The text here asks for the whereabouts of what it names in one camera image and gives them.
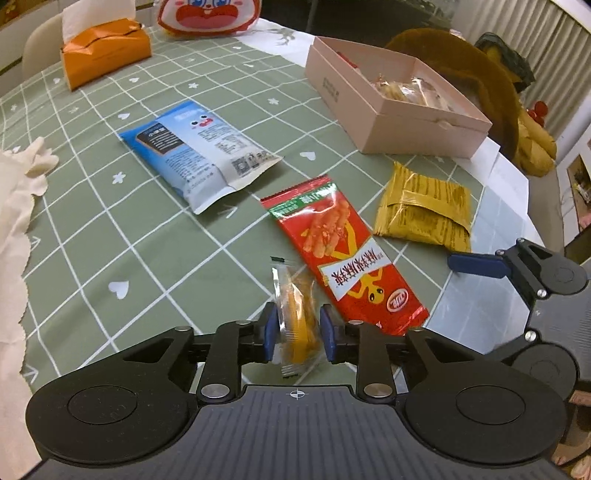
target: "plush toy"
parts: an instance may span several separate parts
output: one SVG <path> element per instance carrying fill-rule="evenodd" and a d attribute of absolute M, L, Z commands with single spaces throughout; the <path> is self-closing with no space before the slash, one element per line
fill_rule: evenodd
<path fill-rule="evenodd" d="M 261 14 L 261 0 L 159 0 L 158 23 L 183 37 L 230 35 L 246 30 Z"/>

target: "blue gripper pad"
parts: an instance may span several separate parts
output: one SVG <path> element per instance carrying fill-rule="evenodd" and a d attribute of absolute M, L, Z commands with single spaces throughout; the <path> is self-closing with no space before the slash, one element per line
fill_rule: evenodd
<path fill-rule="evenodd" d="M 320 334 L 324 343 L 326 359 L 332 362 L 335 360 L 336 352 L 335 326 L 330 320 L 329 310 L 325 306 L 320 308 Z"/>
<path fill-rule="evenodd" d="M 275 350 L 275 343 L 277 341 L 278 334 L 279 312 L 277 310 L 277 305 L 275 305 L 269 316 L 269 319 L 267 320 L 267 324 L 265 325 L 265 339 L 263 345 L 265 348 L 265 356 L 267 357 L 268 362 L 270 362 L 273 358 L 273 351 Z"/>
<path fill-rule="evenodd" d="M 511 275 L 511 269 L 502 257 L 485 254 L 450 254 L 447 257 L 450 270 L 481 277 L 503 278 Z"/>

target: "clear plastic wrapper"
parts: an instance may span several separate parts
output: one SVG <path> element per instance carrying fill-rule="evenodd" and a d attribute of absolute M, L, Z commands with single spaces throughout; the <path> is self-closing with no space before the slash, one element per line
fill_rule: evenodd
<path fill-rule="evenodd" d="M 272 272 L 281 333 L 273 361 L 281 364 L 284 377 L 301 375 L 315 361 L 322 344 L 315 314 L 314 280 L 307 274 L 296 276 L 281 258 L 272 257 Z"/>
<path fill-rule="evenodd" d="M 387 82 L 381 75 L 373 85 L 387 98 L 400 102 L 452 111 L 445 99 L 439 95 L 437 89 L 420 78 L 413 78 L 410 83 Z"/>

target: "green tablecloth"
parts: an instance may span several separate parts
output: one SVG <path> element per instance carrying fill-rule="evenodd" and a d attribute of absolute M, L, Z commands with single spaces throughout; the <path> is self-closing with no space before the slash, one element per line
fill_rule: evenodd
<path fill-rule="evenodd" d="M 0 103 L 3 149 L 43 136 L 60 158 L 30 227 L 23 373 L 34 390 L 177 325 L 209 333 L 255 318 L 271 300 L 269 256 L 301 262 L 259 204 L 266 195 L 328 173 L 373 224 L 394 159 L 467 185 L 473 211 L 482 194 L 451 159 L 357 152 L 304 69 L 282 57 L 234 38 L 175 42 L 151 35 L 151 59 L 74 93 L 55 65 Z M 199 216 L 117 135 L 186 99 L 284 157 Z M 443 249 L 379 242 L 432 309 L 450 273 Z M 319 303 L 325 299 L 319 294 Z M 274 366 L 247 365 L 243 374 L 245 381 L 284 382 Z M 354 379 L 346 365 L 321 363 L 303 382 Z"/>

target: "red object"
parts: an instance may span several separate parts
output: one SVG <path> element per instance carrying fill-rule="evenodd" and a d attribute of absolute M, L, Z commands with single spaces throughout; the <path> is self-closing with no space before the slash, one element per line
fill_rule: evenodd
<path fill-rule="evenodd" d="M 538 117 L 544 118 L 546 115 L 548 115 L 548 105 L 546 105 L 541 100 L 538 100 L 534 105 L 534 112 Z"/>
<path fill-rule="evenodd" d="M 340 313 L 402 335 L 428 317 L 363 220 L 327 176 L 261 200 Z"/>
<path fill-rule="evenodd" d="M 358 69 L 359 66 L 356 63 L 353 63 L 352 61 L 350 61 L 343 53 L 341 52 L 337 52 L 337 55 L 339 57 L 341 57 L 345 62 L 347 62 L 349 65 L 351 65 L 354 69 Z"/>

